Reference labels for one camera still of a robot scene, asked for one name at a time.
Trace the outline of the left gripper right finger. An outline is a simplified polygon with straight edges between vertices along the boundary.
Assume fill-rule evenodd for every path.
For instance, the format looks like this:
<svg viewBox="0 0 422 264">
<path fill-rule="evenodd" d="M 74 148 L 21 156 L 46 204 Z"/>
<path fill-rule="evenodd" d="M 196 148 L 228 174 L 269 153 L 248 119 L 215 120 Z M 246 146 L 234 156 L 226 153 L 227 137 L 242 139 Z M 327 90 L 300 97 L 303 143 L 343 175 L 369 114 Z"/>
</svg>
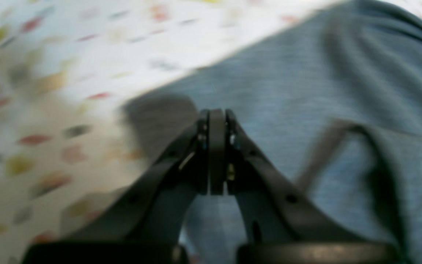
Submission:
<svg viewBox="0 0 422 264">
<path fill-rule="evenodd" d="M 251 243 L 369 243 L 335 222 L 275 168 L 226 110 L 228 177 Z"/>
</svg>

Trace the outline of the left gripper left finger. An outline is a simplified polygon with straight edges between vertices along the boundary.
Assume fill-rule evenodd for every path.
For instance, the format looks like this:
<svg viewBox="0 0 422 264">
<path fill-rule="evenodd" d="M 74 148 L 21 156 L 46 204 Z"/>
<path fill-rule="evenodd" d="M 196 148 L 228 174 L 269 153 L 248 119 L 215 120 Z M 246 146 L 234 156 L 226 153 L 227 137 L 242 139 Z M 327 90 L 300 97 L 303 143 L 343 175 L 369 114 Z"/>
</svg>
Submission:
<svg viewBox="0 0 422 264">
<path fill-rule="evenodd" d="M 209 190 L 209 110 L 176 137 L 114 204 L 87 226 L 36 244 L 172 243 L 190 204 Z"/>
</svg>

